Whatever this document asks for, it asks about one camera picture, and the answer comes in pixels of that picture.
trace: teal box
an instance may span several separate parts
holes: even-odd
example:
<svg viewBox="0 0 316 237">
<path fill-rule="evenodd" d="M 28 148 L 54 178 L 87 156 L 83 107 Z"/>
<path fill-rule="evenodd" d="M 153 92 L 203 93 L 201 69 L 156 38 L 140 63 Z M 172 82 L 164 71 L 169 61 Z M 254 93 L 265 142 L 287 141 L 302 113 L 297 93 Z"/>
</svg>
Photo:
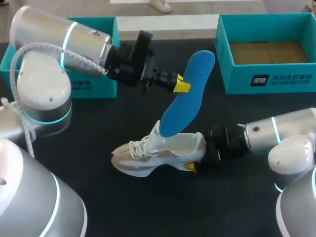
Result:
<svg viewBox="0 0 316 237">
<path fill-rule="evenodd" d="M 298 41 L 307 63 L 236 65 L 230 43 Z M 316 91 L 316 19 L 311 13 L 220 15 L 215 47 L 227 94 Z"/>
<path fill-rule="evenodd" d="M 105 32 L 112 37 L 112 45 L 119 46 L 119 32 L 115 17 L 70 17 L 70 20 L 77 21 L 83 25 Z M 9 44 L 2 62 L 0 64 L 0 75 L 10 86 L 10 64 L 16 50 Z M 18 62 L 15 75 L 19 74 L 22 59 Z M 66 70 L 72 84 L 73 99 L 90 98 L 115 98 L 117 95 L 117 82 L 109 79 L 107 76 L 93 78 L 82 73 Z"/>
</svg>

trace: black table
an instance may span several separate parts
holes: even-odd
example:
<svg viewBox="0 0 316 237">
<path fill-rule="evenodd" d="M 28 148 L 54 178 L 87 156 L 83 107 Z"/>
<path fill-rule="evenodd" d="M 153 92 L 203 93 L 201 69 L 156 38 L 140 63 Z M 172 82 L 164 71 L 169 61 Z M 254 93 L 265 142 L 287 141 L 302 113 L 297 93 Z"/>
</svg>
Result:
<svg viewBox="0 0 316 237">
<path fill-rule="evenodd" d="M 0 58 L 6 46 L 0 44 Z M 157 40 L 153 48 L 163 69 L 181 74 L 194 52 L 215 52 L 209 39 Z M 8 96 L 1 83 L 0 96 Z M 200 113 L 186 132 L 314 107 L 315 97 L 226 95 L 216 64 Z M 172 99 L 162 88 L 152 86 L 144 95 L 140 87 L 119 85 L 116 99 L 74 100 L 70 127 L 34 143 L 37 160 L 82 197 L 86 236 L 280 237 L 275 215 L 279 193 L 267 157 L 248 155 L 201 175 L 161 166 L 147 178 L 135 178 L 112 167 L 111 151 L 148 135 Z"/>
</svg>

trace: screw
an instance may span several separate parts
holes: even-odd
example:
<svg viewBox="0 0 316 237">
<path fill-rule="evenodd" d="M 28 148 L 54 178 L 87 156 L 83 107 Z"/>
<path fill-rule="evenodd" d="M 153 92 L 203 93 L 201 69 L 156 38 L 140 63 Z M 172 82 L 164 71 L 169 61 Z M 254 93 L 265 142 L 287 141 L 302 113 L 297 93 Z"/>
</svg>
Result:
<svg viewBox="0 0 316 237">
<path fill-rule="evenodd" d="M 99 36 L 100 33 L 98 31 L 92 31 L 92 34 L 95 35 L 95 36 Z"/>
</svg>

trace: sneaker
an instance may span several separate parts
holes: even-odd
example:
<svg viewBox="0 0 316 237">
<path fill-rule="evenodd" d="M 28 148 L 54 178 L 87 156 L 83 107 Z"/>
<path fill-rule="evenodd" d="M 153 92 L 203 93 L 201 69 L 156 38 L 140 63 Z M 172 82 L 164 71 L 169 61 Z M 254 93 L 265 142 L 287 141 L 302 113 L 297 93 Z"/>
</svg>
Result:
<svg viewBox="0 0 316 237">
<path fill-rule="evenodd" d="M 0 0 L 0 6 L 5 6 L 9 4 L 9 0 Z"/>
<path fill-rule="evenodd" d="M 125 174 L 146 177 L 163 164 L 190 171 L 184 165 L 204 157 L 206 142 L 201 133 L 178 133 L 164 138 L 159 133 L 159 125 L 160 121 L 142 140 L 116 148 L 112 152 L 113 166 Z"/>
<path fill-rule="evenodd" d="M 172 11 L 171 6 L 165 0 L 150 0 L 149 4 L 162 13 L 170 13 Z"/>
<path fill-rule="evenodd" d="M 312 0 L 312 2 L 308 4 L 308 7 L 310 8 L 314 16 L 316 16 L 316 0 Z"/>
</svg>

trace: teal cardboard box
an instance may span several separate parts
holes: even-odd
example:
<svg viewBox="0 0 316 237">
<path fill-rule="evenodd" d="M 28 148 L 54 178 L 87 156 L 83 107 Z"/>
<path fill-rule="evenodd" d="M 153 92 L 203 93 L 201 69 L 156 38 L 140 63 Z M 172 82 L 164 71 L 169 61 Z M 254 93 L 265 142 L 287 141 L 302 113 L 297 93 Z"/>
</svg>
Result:
<svg viewBox="0 0 316 237">
<path fill-rule="evenodd" d="M 311 13 L 220 15 L 215 47 L 227 94 L 316 91 Z"/>
<path fill-rule="evenodd" d="M 83 25 L 105 32 L 112 37 L 112 44 L 119 46 L 119 32 L 115 17 L 71 17 Z M 11 60 L 16 50 L 9 44 L 3 60 L 0 64 L 0 74 L 9 88 L 10 77 L 9 69 Z M 19 61 L 16 69 L 16 77 L 19 74 L 22 60 Z M 79 72 L 66 70 L 72 85 L 72 98 L 115 98 L 117 95 L 117 82 L 109 79 L 107 76 L 93 78 Z"/>
</svg>

